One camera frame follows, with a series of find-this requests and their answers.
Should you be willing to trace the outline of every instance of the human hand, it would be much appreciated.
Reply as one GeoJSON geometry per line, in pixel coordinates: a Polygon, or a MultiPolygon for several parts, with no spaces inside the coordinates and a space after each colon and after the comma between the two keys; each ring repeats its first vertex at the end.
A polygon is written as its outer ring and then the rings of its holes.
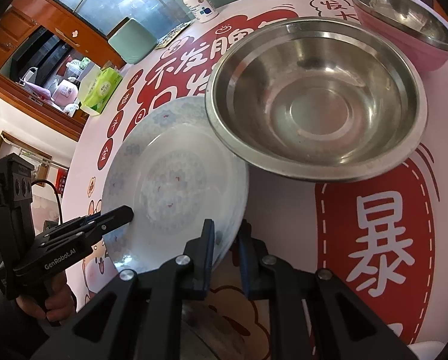
{"type": "Polygon", "coordinates": [[[67,285],[65,272],[55,275],[50,280],[50,286],[52,287],[53,294],[45,301],[45,307],[48,310],[47,314],[35,300],[27,295],[19,296],[16,299],[17,305],[24,313],[33,318],[38,320],[47,318],[50,322],[59,321],[62,324],[76,313],[74,298],[72,297],[72,291],[69,285],[67,285]]]}

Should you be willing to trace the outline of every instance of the table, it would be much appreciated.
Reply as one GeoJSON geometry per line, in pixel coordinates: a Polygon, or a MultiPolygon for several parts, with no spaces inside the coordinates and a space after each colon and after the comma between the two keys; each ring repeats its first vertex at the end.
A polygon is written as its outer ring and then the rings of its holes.
{"type": "MultiPolygon", "coordinates": [[[[240,0],[132,66],[103,114],[84,128],[67,178],[64,220],[100,210],[112,159],[143,117],[177,97],[203,95],[229,47],[257,28],[296,16],[358,21],[347,0],[240,0]]],[[[407,344],[448,340],[448,63],[422,80],[428,125],[404,163],[349,184],[307,183],[251,167],[245,213],[270,253],[295,268],[332,269],[407,344]]],[[[116,271],[99,244],[67,274],[80,308],[116,271]]],[[[213,274],[206,302],[232,322],[250,359],[269,357],[266,302],[242,294],[235,250],[213,274]]]]}

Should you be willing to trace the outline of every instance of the floral plate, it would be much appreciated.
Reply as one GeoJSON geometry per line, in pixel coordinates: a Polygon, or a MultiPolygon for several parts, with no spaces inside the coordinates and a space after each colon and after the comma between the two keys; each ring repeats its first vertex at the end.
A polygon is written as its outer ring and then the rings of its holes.
{"type": "Polygon", "coordinates": [[[204,98],[182,97],[145,117],[119,148],[104,185],[102,212],[122,205],[131,223],[104,236],[116,268],[159,268],[215,223],[214,266],[239,230],[247,203],[247,164],[209,125],[204,98]]]}

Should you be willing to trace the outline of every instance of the white pill bottle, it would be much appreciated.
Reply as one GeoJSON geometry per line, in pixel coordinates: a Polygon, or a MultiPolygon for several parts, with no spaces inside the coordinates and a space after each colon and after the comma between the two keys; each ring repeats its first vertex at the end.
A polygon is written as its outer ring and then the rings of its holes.
{"type": "Polygon", "coordinates": [[[205,23],[219,14],[209,0],[183,0],[200,23],[205,23]]]}

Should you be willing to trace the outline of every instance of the bolt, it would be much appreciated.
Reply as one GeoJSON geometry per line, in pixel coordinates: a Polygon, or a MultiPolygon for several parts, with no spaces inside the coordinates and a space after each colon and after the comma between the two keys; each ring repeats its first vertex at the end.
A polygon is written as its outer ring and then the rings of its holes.
{"type": "Polygon", "coordinates": [[[268,266],[273,266],[277,262],[277,257],[271,254],[262,257],[262,262],[268,266]]]}
{"type": "Polygon", "coordinates": [[[132,269],[124,269],[122,272],[119,273],[119,277],[121,280],[129,281],[134,277],[135,273],[132,269]]]}
{"type": "Polygon", "coordinates": [[[332,272],[329,269],[320,269],[317,272],[317,277],[321,280],[331,280],[332,272]]]}
{"type": "Polygon", "coordinates": [[[189,256],[186,256],[185,254],[181,254],[180,256],[177,256],[175,258],[175,262],[177,265],[186,266],[191,262],[191,258],[189,256]]]}

